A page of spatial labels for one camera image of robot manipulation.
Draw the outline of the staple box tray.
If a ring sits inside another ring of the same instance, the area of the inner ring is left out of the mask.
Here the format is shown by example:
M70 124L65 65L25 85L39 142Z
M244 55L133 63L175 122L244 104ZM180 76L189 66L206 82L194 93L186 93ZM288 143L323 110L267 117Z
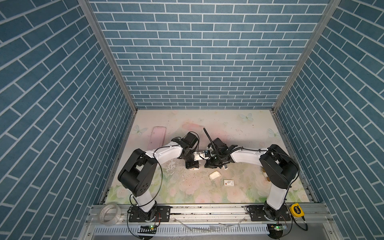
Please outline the staple box tray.
M218 172L218 171L215 171L211 174L209 174L209 178L213 181L217 178L220 178L222 175Z

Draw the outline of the staple box sleeve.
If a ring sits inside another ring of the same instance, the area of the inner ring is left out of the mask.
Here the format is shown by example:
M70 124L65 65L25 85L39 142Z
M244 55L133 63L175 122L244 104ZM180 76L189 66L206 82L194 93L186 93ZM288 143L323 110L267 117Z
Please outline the staple box sleeve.
M224 186L234 186L234 180L224 180Z

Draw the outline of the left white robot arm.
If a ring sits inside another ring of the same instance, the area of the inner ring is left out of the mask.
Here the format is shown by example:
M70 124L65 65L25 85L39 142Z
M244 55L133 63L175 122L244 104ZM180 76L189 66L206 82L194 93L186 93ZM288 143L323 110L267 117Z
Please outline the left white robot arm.
M152 219L156 213L157 202L149 191L156 169L173 159L185 161L186 169L198 169L200 166L195 160L195 153L199 143L198 134L188 132L183 138L173 138L169 144L155 150L136 149L132 152L118 174L118 181L131 191L142 214Z

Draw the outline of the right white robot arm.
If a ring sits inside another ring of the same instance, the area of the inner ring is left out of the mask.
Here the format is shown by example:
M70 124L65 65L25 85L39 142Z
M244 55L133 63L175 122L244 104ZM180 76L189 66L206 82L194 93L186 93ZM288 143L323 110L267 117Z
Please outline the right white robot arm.
M210 141L210 152L205 168L222 168L230 163L247 163L263 168L272 183L263 211L269 220L276 220L282 212L288 191L299 177L300 167L283 149L272 144L266 149L247 149L227 146L219 138Z

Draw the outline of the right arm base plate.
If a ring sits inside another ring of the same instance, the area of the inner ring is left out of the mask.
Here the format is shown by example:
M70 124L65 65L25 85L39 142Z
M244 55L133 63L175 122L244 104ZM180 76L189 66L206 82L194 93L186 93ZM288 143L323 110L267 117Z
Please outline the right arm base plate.
M245 206L246 212L249 214L252 222L262 221L289 221L291 219L290 212L286 206L282 206L279 210L264 205L248 205Z

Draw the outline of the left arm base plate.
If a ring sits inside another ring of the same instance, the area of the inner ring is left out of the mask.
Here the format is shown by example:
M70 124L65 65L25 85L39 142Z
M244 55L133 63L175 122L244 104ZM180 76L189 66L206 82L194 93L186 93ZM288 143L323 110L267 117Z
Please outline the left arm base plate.
M128 220L130 223L153 222L155 218L157 222L169 222L171 215L171 206L154 205L148 212L144 212L137 206L132 206L128 210L130 214Z

